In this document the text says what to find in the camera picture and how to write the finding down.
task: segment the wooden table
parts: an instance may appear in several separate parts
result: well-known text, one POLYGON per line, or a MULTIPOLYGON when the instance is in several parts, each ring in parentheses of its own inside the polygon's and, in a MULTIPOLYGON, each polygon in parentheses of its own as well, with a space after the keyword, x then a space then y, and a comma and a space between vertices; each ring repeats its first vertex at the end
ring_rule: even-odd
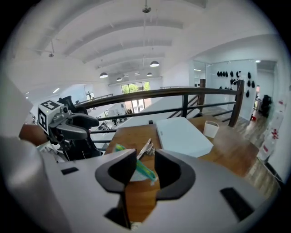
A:
MULTIPOLYGON (((240 177, 244 177, 256 160, 257 147, 244 139, 233 128, 229 127, 212 116, 202 116, 189 120, 197 129, 203 132, 205 121, 213 121, 220 128, 215 138, 208 138, 213 148, 204 159, 225 166, 240 177)), ((126 148, 135 148, 137 153, 147 143, 149 138, 154 143, 154 148, 161 148, 160 140, 155 125, 119 128, 110 142, 105 154, 111 153, 115 144, 119 143, 126 148)), ((153 156, 144 156, 141 161, 150 170, 155 172, 153 156)), ((150 180, 130 182, 125 188, 125 199, 129 220, 143 222, 156 205, 156 192, 160 189, 159 182, 150 186, 150 180)))

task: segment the wooden floor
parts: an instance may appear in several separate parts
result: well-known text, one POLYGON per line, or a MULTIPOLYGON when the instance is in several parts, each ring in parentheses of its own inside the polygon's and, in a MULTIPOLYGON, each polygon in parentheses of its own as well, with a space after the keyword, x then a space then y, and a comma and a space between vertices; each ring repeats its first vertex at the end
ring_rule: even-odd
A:
MULTIPOLYGON (((204 115, 214 115, 226 110, 220 107, 204 108, 202 113, 204 115)), ((257 118, 254 121, 248 121, 242 117, 239 117, 234 129, 239 132, 245 139, 249 140, 256 147, 260 148, 264 141, 264 131, 267 128, 267 118, 261 116, 258 112, 254 112, 253 115, 257 118)), ((224 120, 231 117, 231 113, 216 116, 219 120, 224 120)), ((266 169, 265 165, 257 159, 255 164, 250 168, 249 172, 245 176, 245 179, 257 188, 266 198, 269 198, 275 194, 280 188, 277 180, 266 169)))

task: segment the desk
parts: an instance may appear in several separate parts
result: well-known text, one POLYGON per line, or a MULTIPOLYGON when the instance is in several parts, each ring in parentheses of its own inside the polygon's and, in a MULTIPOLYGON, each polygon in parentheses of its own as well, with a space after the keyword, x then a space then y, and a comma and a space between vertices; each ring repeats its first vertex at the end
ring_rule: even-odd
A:
MULTIPOLYGON (((244 177, 250 167, 255 163, 258 148, 244 139, 233 128, 212 116, 202 116, 189 119, 189 121, 203 132, 205 121, 214 121, 220 128, 215 138, 209 138, 213 144, 211 152, 199 159, 215 162, 225 166, 233 173, 244 177)), ((110 142, 105 154, 111 153, 115 144, 119 143, 126 148, 135 148, 137 153, 147 143, 149 138, 154 148, 161 148, 159 136, 155 125, 119 128, 110 142)), ((150 170, 155 172, 153 156, 143 156, 141 161, 150 170)), ((156 192, 160 189, 159 182, 150 186, 150 180, 130 182, 125 188, 125 199, 129 220, 143 222, 156 205, 156 192)))

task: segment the white cup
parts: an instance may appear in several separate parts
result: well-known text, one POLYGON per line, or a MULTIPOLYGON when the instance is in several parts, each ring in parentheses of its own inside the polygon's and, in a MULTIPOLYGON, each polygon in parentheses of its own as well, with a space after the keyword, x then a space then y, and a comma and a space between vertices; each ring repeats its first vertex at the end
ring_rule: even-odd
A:
POLYGON ((219 125, 217 123, 206 121, 204 125, 203 134, 207 137, 214 138, 218 129, 219 129, 219 125))

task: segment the metal tongs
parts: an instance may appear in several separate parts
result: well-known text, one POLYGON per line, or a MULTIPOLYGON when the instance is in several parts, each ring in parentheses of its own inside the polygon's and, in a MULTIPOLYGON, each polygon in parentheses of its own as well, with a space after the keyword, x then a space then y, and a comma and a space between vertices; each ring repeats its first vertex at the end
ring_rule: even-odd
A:
POLYGON ((147 153, 147 152, 149 152, 149 151, 152 150, 153 146, 154 146, 154 144, 151 143, 151 138, 150 138, 150 139, 147 141, 147 143, 145 144, 145 146, 142 148, 142 150, 140 151, 140 153, 136 156, 136 159, 137 159, 137 160, 140 160, 141 157, 142 157, 145 153, 147 153))

